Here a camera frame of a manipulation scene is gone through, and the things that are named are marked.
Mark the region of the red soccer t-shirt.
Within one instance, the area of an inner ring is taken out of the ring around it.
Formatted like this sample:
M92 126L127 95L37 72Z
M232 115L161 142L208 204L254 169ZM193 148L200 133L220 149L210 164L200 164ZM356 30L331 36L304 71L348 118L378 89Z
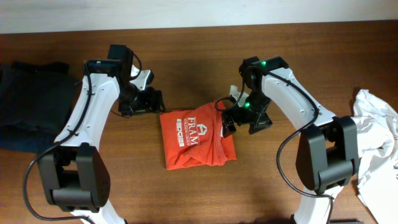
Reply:
M223 136L221 112L215 107L211 102L160 115L167 170L223 166L236 159L233 137Z

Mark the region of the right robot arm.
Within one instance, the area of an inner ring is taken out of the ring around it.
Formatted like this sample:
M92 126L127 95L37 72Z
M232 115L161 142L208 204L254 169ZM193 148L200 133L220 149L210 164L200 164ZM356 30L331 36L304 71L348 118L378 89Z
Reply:
M335 198L359 171L357 127L350 116L338 117L323 107L297 81L282 57L244 59L239 66L242 88L230 88L232 105L222 112L225 138L236 126L249 125L254 134L272 126L266 110L274 102L292 123L295 131L279 146L276 165L285 183L302 198L290 223L331 223ZM282 170L283 148L298 136L295 168L303 184L299 189Z

